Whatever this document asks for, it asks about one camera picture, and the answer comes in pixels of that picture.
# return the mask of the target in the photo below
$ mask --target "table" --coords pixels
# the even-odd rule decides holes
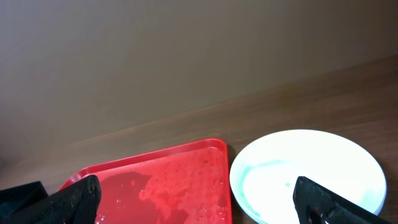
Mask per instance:
[[[211,137],[228,143],[232,163],[251,141],[286,129],[328,131],[367,149],[387,178],[387,199],[380,216],[398,223],[398,57],[37,154],[2,167],[0,189],[41,180],[52,193],[70,175],[91,164]],[[254,223],[234,199],[233,223]]]

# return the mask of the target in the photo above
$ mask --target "red tray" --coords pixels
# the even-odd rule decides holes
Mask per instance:
[[[96,224],[231,224],[225,142],[204,139],[82,169],[61,189],[94,174]]]

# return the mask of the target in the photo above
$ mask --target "red surface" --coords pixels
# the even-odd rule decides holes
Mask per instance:
[[[87,167],[62,188],[90,174],[101,183],[98,224],[232,223],[227,147],[219,139]]]

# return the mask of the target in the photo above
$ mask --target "round white plate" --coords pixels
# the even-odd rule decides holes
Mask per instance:
[[[293,203],[298,176],[376,215],[386,197],[386,178],[373,156],[323,131],[290,130],[259,138],[238,154],[229,174],[242,209],[258,223],[269,224],[299,224]]]

